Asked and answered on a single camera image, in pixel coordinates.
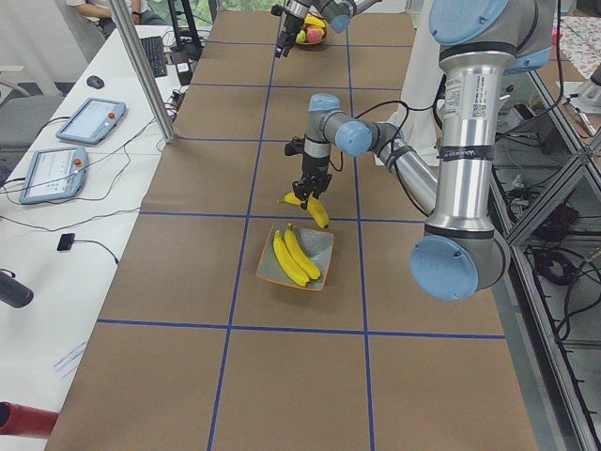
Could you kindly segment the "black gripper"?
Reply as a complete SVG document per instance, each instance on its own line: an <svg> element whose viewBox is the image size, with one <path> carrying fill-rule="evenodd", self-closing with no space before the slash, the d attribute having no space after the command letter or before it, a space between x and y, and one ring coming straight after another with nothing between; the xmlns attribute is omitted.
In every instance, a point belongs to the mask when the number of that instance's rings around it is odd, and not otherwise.
<svg viewBox="0 0 601 451"><path fill-rule="evenodd" d="M309 198L312 194L312 181L314 184L314 197L325 193L331 183L332 174L329 173L330 156L315 157L304 153L302 156L302 178L292 183L293 193L300 201L303 210L308 209Z"/></svg>
<svg viewBox="0 0 601 451"><path fill-rule="evenodd" d="M303 17L298 17L291 13L285 15L283 35L279 35L276 40L276 57L287 57L289 51L294 47L294 42L303 25Z"/></svg>

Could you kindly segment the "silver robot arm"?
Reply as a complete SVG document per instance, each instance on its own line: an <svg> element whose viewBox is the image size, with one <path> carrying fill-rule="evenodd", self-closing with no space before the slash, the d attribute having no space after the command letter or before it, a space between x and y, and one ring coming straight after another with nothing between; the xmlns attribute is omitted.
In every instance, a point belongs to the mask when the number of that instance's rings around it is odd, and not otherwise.
<svg viewBox="0 0 601 451"><path fill-rule="evenodd" d="M444 96L438 170L398 126L352 117L330 94L310 99L305 134L285 154L302 157L293 191L307 203L330 184L333 148L374 153L426 217L410 254L414 280L429 295L456 301L495 285L507 269L507 245L487 206L502 78L547 63L559 12L554 1L436 1L423 16L442 70L434 85Z"/></svg>
<svg viewBox="0 0 601 451"><path fill-rule="evenodd" d="M272 15L285 15L284 29L276 41L275 57L287 57L289 51L295 46L297 35L311 7L315 8L335 33L341 33L348 27L354 16L378 2L379 0L291 0L284 1L282 6L273 5L270 12Z"/></svg>

